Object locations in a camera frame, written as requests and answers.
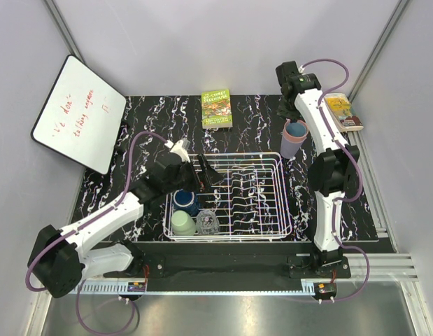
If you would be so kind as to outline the pink plastic cup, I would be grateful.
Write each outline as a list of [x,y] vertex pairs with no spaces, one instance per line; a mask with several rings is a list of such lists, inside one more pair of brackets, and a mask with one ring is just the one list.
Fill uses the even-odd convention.
[[283,138],[295,144],[303,142],[308,133],[308,126],[302,120],[286,120],[283,126]]

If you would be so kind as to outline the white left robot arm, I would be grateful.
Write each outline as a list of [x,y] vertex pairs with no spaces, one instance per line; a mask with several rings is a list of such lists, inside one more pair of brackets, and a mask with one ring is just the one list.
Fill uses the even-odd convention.
[[61,298],[90,277],[109,272],[138,276],[143,270],[144,253],[135,245],[121,241],[106,248],[95,246],[142,217],[146,209],[154,209],[168,194],[177,190],[203,192],[223,180],[205,155],[199,154],[197,159],[199,171],[188,157],[164,154],[103,208],[62,229],[52,225],[41,229],[27,263],[27,288],[34,289],[30,277],[35,276],[42,284],[40,291]]

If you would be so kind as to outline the light green plastic cup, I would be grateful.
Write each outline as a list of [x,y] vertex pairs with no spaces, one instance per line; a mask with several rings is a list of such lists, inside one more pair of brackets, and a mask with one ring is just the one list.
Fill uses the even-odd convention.
[[176,236],[192,236],[196,232],[193,218],[185,211],[175,211],[171,217],[173,233]]

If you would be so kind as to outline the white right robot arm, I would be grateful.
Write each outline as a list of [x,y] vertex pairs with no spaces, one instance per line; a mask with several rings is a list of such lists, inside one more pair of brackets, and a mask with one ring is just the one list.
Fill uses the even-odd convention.
[[281,87],[279,116],[305,126],[317,153],[308,169],[308,183],[317,202],[317,222],[313,248],[304,270],[321,278],[331,276],[343,264],[341,207],[347,200],[348,184],[360,175],[357,165],[360,152],[337,129],[315,74],[304,73],[291,61],[277,66],[276,75]]

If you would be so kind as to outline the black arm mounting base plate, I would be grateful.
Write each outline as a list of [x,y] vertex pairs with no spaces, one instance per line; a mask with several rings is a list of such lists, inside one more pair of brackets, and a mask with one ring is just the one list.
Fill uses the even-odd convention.
[[302,279],[351,280],[349,244],[337,262],[322,265],[309,242],[136,242],[149,267],[150,292],[295,291]]

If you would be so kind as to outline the light blue plastic cup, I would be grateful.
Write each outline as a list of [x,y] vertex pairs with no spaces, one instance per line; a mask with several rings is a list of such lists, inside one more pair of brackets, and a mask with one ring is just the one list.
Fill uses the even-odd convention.
[[302,122],[289,122],[285,126],[285,131],[291,137],[302,138],[306,137],[307,128]]

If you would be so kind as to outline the lilac plastic cup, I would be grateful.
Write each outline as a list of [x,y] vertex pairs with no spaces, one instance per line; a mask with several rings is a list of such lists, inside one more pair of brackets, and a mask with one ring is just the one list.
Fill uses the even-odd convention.
[[283,134],[280,149],[281,156],[285,159],[293,158],[305,140],[305,137],[294,138],[288,134]]

